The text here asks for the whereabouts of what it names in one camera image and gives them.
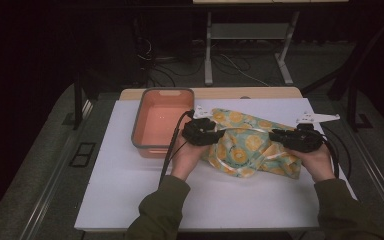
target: hand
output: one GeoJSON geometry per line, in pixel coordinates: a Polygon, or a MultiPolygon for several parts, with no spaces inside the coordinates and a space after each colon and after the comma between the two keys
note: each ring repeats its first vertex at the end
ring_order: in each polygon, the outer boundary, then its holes
{"type": "Polygon", "coordinates": [[[320,182],[335,178],[329,150],[323,144],[318,150],[310,153],[302,153],[291,149],[285,149],[288,153],[301,158],[303,166],[313,177],[314,182],[320,182]]]}
{"type": "MultiPolygon", "coordinates": [[[[186,139],[179,134],[176,143],[174,144],[173,153],[175,153],[185,142],[186,139]]],[[[176,155],[173,156],[171,175],[185,181],[198,164],[201,155],[205,150],[209,149],[209,147],[210,146],[194,146],[190,143],[183,145],[176,155]]]]}

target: patterned cloth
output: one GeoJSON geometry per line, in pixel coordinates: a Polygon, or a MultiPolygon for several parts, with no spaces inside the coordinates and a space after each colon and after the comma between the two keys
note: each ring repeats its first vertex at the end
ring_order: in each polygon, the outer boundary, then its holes
{"type": "Polygon", "coordinates": [[[268,133],[274,128],[294,128],[225,109],[213,109],[212,113],[217,129],[226,129],[204,157],[212,166],[236,177],[249,177],[260,170],[299,178],[301,160],[286,153],[282,144],[272,142],[268,133]]]}

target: sleeve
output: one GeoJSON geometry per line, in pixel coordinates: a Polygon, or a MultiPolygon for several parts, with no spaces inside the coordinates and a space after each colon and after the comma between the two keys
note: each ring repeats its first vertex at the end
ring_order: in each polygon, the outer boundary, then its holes
{"type": "Polygon", "coordinates": [[[367,209],[352,198],[345,181],[321,181],[315,184],[315,189],[320,203],[318,220],[327,239],[384,239],[367,209]]]}
{"type": "Polygon", "coordinates": [[[140,203],[140,216],[127,229],[125,239],[176,239],[189,191],[186,182],[165,176],[158,190],[140,203]]]}

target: orange tray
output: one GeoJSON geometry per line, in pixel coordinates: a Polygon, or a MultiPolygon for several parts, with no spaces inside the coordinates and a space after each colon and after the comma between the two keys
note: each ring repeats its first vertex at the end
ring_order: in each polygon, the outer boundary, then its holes
{"type": "MultiPolygon", "coordinates": [[[[194,108],[188,88],[150,88],[143,92],[132,132],[132,143],[145,158],[164,158],[181,115],[194,108]]],[[[183,128],[185,117],[180,124],[183,128]]]]}

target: person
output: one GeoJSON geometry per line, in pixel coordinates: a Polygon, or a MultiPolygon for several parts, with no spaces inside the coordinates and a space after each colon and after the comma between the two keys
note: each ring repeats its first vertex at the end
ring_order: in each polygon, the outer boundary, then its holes
{"type": "MultiPolygon", "coordinates": [[[[179,135],[175,149],[185,141],[179,135]]],[[[164,177],[156,192],[142,200],[140,216],[128,228],[125,239],[176,239],[183,203],[190,191],[186,179],[208,147],[186,143],[179,149],[173,156],[171,174],[164,177]]],[[[325,145],[311,153],[286,151],[301,158],[303,166],[313,177],[320,205],[318,221],[327,239],[384,239],[368,211],[352,198],[345,181],[335,178],[325,145]]]]}

